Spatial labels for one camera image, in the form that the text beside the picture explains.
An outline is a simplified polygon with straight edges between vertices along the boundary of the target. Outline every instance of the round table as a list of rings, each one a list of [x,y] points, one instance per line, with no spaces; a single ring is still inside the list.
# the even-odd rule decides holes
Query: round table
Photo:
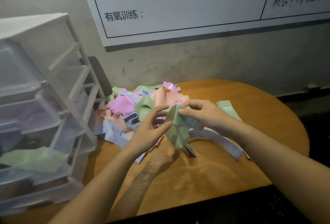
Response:
[[[299,118],[274,96],[253,86],[229,80],[200,80],[177,84],[182,94],[216,103],[230,100],[243,122],[308,156],[309,140]],[[271,185],[271,181],[243,154],[236,161],[212,140],[192,139],[196,158],[174,150],[168,140],[130,168],[108,221],[147,214],[180,205]],[[84,184],[97,175],[119,151],[99,140],[89,155]],[[8,223],[47,223],[65,203],[31,209],[6,217]]]

